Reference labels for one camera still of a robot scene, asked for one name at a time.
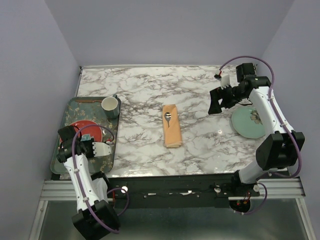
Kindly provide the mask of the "silver metal spoon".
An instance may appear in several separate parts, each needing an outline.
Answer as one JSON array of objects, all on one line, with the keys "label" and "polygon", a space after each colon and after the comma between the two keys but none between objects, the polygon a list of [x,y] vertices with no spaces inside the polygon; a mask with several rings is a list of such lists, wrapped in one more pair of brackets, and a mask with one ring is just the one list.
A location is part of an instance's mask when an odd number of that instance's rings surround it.
[{"label": "silver metal spoon", "polygon": [[170,127],[170,120],[171,120],[171,118],[172,118],[172,114],[171,114],[170,112],[166,112],[166,113],[164,114],[164,119],[166,120],[168,127]]}]

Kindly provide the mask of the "peach cloth napkin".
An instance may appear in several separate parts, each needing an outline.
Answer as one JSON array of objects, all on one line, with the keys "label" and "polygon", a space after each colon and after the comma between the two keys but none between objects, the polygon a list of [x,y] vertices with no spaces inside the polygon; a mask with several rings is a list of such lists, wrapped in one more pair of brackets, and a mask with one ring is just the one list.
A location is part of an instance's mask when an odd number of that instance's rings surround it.
[{"label": "peach cloth napkin", "polygon": [[[164,114],[166,112],[171,113],[171,120],[169,127],[165,120]],[[178,109],[175,104],[164,105],[162,107],[162,122],[163,122],[163,134],[164,145],[166,148],[177,148],[182,145],[182,133],[178,116]]]}]

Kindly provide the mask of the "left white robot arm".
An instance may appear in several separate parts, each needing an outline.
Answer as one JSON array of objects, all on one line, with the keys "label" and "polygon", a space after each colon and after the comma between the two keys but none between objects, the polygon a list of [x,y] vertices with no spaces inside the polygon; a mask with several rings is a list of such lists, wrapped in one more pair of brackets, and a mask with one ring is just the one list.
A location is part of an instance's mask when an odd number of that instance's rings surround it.
[{"label": "left white robot arm", "polygon": [[58,135],[61,144],[56,158],[66,168],[76,195],[77,213],[71,218],[74,227],[86,240],[119,233],[119,217],[108,203],[109,180],[101,171],[94,174],[89,171],[88,158],[110,155],[110,143],[82,141],[81,130],[72,125],[59,129]]}]

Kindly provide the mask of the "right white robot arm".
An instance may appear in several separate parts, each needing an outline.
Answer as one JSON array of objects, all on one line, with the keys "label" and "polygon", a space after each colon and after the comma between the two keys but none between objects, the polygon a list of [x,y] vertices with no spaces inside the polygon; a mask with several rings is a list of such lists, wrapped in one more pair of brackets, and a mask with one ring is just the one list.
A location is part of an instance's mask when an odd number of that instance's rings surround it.
[{"label": "right white robot arm", "polygon": [[236,67],[238,85],[231,86],[230,77],[222,70],[214,78],[220,86],[211,90],[209,115],[230,109],[243,99],[249,99],[260,117],[266,138],[255,152],[255,161],[237,172],[238,179],[230,183],[230,191],[241,196],[269,171],[285,169],[301,163],[301,149],[305,142],[302,132],[295,131],[285,119],[273,91],[272,81],[267,76],[256,75],[252,63]]}]

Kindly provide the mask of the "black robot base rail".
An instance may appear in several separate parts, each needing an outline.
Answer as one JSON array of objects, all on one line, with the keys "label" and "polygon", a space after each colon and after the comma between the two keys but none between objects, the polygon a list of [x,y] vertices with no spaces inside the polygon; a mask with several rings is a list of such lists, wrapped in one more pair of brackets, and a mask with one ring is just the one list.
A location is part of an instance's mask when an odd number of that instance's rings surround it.
[{"label": "black robot base rail", "polygon": [[230,202],[258,197],[256,184],[241,183],[237,173],[173,176],[111,177],[110,188],[124,187],[110,194],[115,206],[130,209],[228,208]]}]

